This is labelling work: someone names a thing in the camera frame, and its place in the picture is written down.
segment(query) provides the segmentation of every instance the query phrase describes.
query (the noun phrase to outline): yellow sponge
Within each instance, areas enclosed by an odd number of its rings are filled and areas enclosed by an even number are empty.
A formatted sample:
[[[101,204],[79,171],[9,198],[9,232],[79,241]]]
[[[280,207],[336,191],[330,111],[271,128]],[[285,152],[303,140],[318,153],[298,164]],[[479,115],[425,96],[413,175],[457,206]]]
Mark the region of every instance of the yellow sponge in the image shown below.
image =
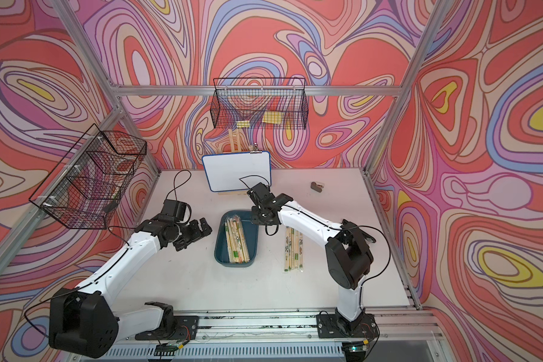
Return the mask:
[[[238,120],[236,121],[237,128],[247,128],[249,127],[249,119],[247,120]]]
[[[281,124],[282,119],[284,118],[283,112],[278,111],[266,111],[263,114],[263,121],[265,123],[273,123],[274,125]]]

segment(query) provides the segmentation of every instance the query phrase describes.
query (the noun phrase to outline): black cable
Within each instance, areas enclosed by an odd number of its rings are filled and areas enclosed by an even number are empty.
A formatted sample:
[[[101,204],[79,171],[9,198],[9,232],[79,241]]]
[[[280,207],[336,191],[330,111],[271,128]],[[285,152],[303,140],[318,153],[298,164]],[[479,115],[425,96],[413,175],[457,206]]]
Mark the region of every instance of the black cable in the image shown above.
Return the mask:
[[[368,356],[370,356],[370,354],[372,353],[372,350],[374,349],[374,347],[376,347],[376,344],[378,343],[378,340],[380,339],[380,328],[378,327],[378,324],[376,324],[376,330],[378,331],[378,337],[376,337],[376,341],[374,342],[372,347],[369,349],[369,351],[366,353],[366,357],[364,357],[364,360],[366,360]]]
[[[119,229],[131,229],[131,230],[134,230],[135,228],[129,228],[129,227],[120,227],[118,225],[111,225],[111,226],[108,226],[106,227],[107,229],[108,228],[119,228]]]
[[[239,180],[240,180],[240,181],[241,181],[248,189],[251,189],[251,187],[249,187],[249,186],[243,181],[244,178],[248,178],[248,177],[259,177],[259,178],[263,178],[263,179],[266,181],[266,183],[267,183],[266,186],[268,187],[268,189],[270,188],[270,182],[268,181],[267,178],[265,178],[265,177],[263,177],[263,176],[260,176],[260,175],[247,175],[247,176],[244,176],[244,177],[240,177]]]
[[[159,340],[159,337],[157,337],[157,335],[155,334],[155,332],[151,331],[151,333],[153,334],[153,336],[155,336],[155,338],[157,338],[157,342],[159,343],[159,345],[157,345],[157,347],[160,347],[162,346],[163,344],[161,343],[161,341]],[[155,351],[157,352],[157,354],[159,355],[159,359],[162,360],[163,359],[163,351],[157,351],[157,349],[155,348]]]
[[[322,314],[322,312],[324,312],[328,316],[328,320],[330,321],[330,325],[332,325],[332,328],[336,329],[336,330],[339,330],[339,328],[337,328],[334,325],[334,322],[332,322],[332,318],[330,318],[330,314],[328,314],[325,310],[320,310],[318,314],[320,315],[320,314]]]
[[[369,225],[357,225],[357,226],[355,226],[355,227],[353,227],[353,228],[349,228],[349,229],[335,229],[335,228],[330,227],[330,226],[326,225],[325,223],[319,221],[318,219],[316,219],[316,218],[314,218],[314,217],[312,217],[312,216],[306,214],[306,213],[303,212],[302,210],[299,210],[299,209],[297,209],[297,208],[295,208],[295,207],[293,207],[293,206],[290,206],[290,205],[284,205],[284,206],[287,206],[287,207],[289,207],[289,208],[293,208],[293,209],[296,210],[298,213],[303,213],[305,216],[311,218],[311,219],[314,220],[314,221],[319,222],[320,224],[322,224],[322,225],[325,226],[326,228],[329,228],[329,229],[332,229],[332,230],[343,231],[343,230],[352,230],[352,229],[355,229],[355,228],[370,228],[370,229],[374,229],[374,230],[378,231],[378,232],[382,235],[382,237],[384,238],[384,240],[386,240],[386,244],[388,245],[388,261],[386,262],[386,265],[385,265],[384,269],[382,269],[380,273],[376,274],[375,276],[371,276],[370,278],[365,279],[364,281],[362,281],[362,284],[360,284],[360,287],[361,287],[361,288],[360,288],[360,300],[362,300],[362,286],[364,285],[364,283],[366,283],[366,282],[367,282],[368,280],[370,280],[370,279],[374,279],[374,278],[380,276],[380,275],[381,275],[382,273],[384,273],[384,271],[388,268],[388,265],[390,265],[390,260],[391,260],[391,258],[392,258],[392,250],[391,250],[391,248],[390,248],[390,242],[388,241],[388,239],[386,239],[386,236],[384,235],[384,233],[382,232],[382,230],[380,230],[380,229],[378,229],[378,228],[375,228],[375,227],[371,227],[371,226],[369,226]]]
[[[112,231],[110,231],[110,229],[108,229],[108,230],[109,230],[109,232],[110,232],[112,235],[115,235],[116,237],[118,237],[119,239],[121,239],[121,240],[123,241],[123,243],[125,243],[125,244],[127,244],[129,247],[131,247],[131,244],[129,244],[128,241],[126,241],[125,239],[123,239],[121,236],[116,235],[115,233],[113,233]]]
[[[279,228],[280,228],[280,226],[279,226],[279,225],[276,225],[276,226],[275,226],[275,231],[274,231],[274,233],[273,233],[273,234],[269,234],[269,233],[268,233],[268,225],[266,225],[266,235],[268,235],[268,236],[274,236],[275,234],[277,234],[277,231],[279,230]]]
[[[113,267],[114,267],[114,266],[115,266],[115,265],[116,265],[116,264],[117,264],[117,263],[125,256],[125,254],[127,253],[127,251],[129,251],[129,249],[125,249],[125,252],[123,253],[123,255],[121,255],[121,256],[117,259],[117,261],[113,263],[113,265],[111,265],[106,271],[104,271],[101,275],[99,275],[99,276],[98,276],[95,280],[93,280],[91,283],[88,283],[87,285],[82,286],[82,287],[79,287],[79,288],[75,288],[75,289],[71,290],[71,291],[68,292],[68,293],[64,293],[64,294],[61,294],[61,295],[56,295],[56,296],[54,296],[54,297],[50,297],[50,298],[48,298],[48,299],[46,299],[46,300],[41,301],[40,303],[36,303],[35,305],[31,305],[30,307],[28,307],[28,308],[24,311],[24,313],[23,313],[24,319],[26,319],[26,322],[28,322],[28,323],[32,326],[32,328],[36,329],[40,334],[42,334],[43,336],[45,336],[46,338],[48,338],[49,336],[48,336],[46,333],[44,333],[43,331],[41,331],[40,329],[38,329],[38,327],[36,327],[36,325],[35,325],[33,322],[31,322],[30,319],[28,318],[28,312],[30,311],[30,309],[36,308],[37,306],[39,306],[39,305],[41,305],[41,304],[44,304],[44,303],[48,302],[49,300],[53,300],[54,298],[64,297],[65,295],[72,294],[72,293],[74,293],[75,291],[81,290],[82,288],[86,288],[87,286],[90,286],[90,285],[92,285],[92,284],[96,284],[97,281],[98,281],[99,279],[101,279],[105,274],[107,274],[108,271],[111,270],[111,269],[112,269],[112,268],[113,268]]]
[[[183,183],[180,184],[179,186],[175,186],[175,180],[177,179],[177,176],[179,176],[179,174],[180,174],[181,172],[183,172],[183,171],[189,172],[189,177],[188,177],[185,181],[183,181]],[[190,179],[191,179],[191,171],[189,171],[189,170],[181,170],[181,171],[177,172],[177,173],[175,174],[175,177],[173,177],[173,189],[172,189],[171,191],[169,191],[169,192],[166,194],[165,200],[167,199],[167,197],[169,197],[169,195],[171,194],[171,192],[174,192],[174,193],[175,193],[175,200],[177,200],[177,189],[180,188],[181,186],[185,185],[185,184],[187,183],[187,181],[189,181]]]

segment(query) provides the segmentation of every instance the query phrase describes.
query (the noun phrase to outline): black wire basket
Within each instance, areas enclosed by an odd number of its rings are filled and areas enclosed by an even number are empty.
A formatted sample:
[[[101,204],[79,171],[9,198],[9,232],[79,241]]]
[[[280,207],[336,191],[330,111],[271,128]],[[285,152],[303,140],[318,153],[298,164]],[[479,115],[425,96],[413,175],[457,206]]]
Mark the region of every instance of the black wire basket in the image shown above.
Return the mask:
[[[306,129],[304,78],[214,78],[214,128]]]
[[[54,189],[37,202],[40,184],[29,200],[68,229],[106,229],[146,154],[145,140],[98,130]]]

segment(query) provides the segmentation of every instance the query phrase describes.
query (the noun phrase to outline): mounting plate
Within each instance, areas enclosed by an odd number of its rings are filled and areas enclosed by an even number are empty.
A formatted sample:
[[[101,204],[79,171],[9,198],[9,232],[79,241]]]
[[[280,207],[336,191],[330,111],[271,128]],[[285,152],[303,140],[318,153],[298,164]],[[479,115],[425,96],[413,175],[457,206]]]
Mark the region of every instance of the mounting plate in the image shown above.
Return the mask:
[[[338,329],[336,323],[338,317],[333,314],[319,314],[316,315],[316,322],[318,323],[318,337],[322,338],[364,338],[369,341],[378,337],[378,329],[374,321],[374,315],[362,313],[358,316],[361,320],[358,326],[352,331],[352,335],[344,335]]]
[[[189,330],[189,340],[192,341],[195,339],[197,334],[197,323],[199,322],[198,316],[175,316],[175,330],[171,337],[161,338],[166,341],[177,340],[177,339],[186,339],[187,338],[187,329]],[[157,337],[151,332],[141,332],[135,335],[137,341],[157,341]]]

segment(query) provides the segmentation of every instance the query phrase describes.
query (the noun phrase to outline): metal vent grille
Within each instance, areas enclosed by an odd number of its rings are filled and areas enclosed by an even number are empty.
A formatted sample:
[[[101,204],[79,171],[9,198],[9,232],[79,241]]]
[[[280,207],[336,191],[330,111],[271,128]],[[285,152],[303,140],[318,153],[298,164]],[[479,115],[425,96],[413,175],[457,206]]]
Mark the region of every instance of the metal vent grille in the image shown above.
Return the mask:
[[[155,345],[136,347],[114,345],[100,360],[157,358]],[[278,357],[343,357],[341,342],[286,342],[188,344],[180,351],[165,352],[161,357],[190,358],[278,358]]]

